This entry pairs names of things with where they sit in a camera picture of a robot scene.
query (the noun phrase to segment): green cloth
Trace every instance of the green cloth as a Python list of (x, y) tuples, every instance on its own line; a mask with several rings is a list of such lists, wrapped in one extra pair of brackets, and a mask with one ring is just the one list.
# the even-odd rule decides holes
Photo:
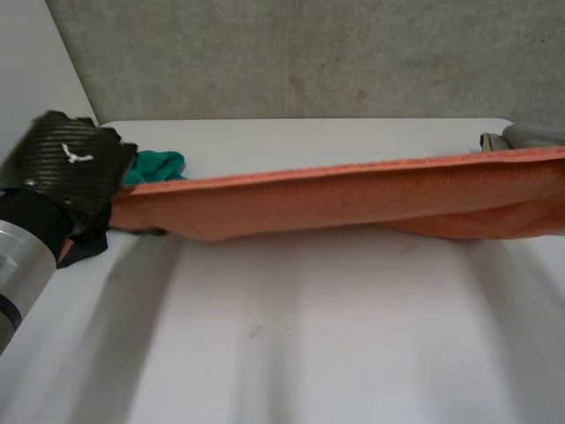
[(135, 165), (125, 174), (123, 186), (184, 179), (179, 173), (184, 164), (185, 158), (178, 152), (138, 152)]

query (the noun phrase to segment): white logo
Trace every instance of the white logo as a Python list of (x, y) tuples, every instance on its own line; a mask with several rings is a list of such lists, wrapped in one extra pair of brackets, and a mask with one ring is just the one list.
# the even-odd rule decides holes
[(94, 156), (92, 155), (77, 156), (74, 153), (71, 153), (69, 151), (69, 147), (64, 143), (61, 146), (63, 146), (63, 151), (69, 158), (69, 163), (86, 162), (86, 161), (92, 161), (94, 159)]

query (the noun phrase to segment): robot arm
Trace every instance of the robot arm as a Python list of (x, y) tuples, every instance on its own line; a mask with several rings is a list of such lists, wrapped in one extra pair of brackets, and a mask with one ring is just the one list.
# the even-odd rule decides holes
[(90, 119), (50, 111), (0, 169), (0, 352), (132, 166), (137, 146)]

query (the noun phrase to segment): white surface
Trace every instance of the white surface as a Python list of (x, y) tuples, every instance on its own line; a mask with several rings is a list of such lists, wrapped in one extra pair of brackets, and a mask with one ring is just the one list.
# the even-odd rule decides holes
[(502, 119), (261, 119), (111, 122), (139, 150), (185, 155), (188, 178), (479, 152)]
[[(285, 126), (321, 133), (323, 122), (258, 125), (277, 134), (273, 151), (283, 143), (299, 158), (305, 138), (285, 138)], [(359, 123), (378, 132), (380, 122)], [(505, 125), (450, 122), (382, 121), (394, 143), (351, 136), (349, 155), (465, 152), (481, 131)], [(209, 133), (187, 122), (115, 127), (144, 148), (159, 140), (159, 150), (188, 146), (197, 133), (209, 153), (204, 144), (182, 151), (198, 158), (198, 176), (222, 175), (218, 156), (229, 172), (294, 167), (290, 154), (270, 159), (270, 141), (252, 144), (243, 130), (231, 141), (246, 162), (231, 163), (215, 141), (229, 125), (218, 125)], [(254, 123), (245, 127), (255, 132)], [(445, 139), (459, 132), (462, 145)], [(323, 150), (328, 138), (314, 139)], [(318, 149), (309, 149), (316, 159)], [(316, 164), (339, 162), (342, 150)], [(52, 278), (0, 357), (1, 423), (516, 424), (564, 416), (560, 238), (459, 244), (358, 228), (217, 245), (113, 234), (109, 244)]]
[(43, 0), (0, 2), (0, 162), (45, 110), (94, 117)]

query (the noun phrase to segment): black fabric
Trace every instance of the black fabric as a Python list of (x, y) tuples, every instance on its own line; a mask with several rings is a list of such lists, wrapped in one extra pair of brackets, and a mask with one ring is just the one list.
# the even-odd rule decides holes
[(91, 258), (106, 251), (108, 249), (106, 231), (108, 231), (111, 216), (112, 205), (108, 202), (82, 234), (70, 238), (73, 241), (72, 246), (64, 258), (57, 264), (57, 269), (67, 268), (75, 262)]

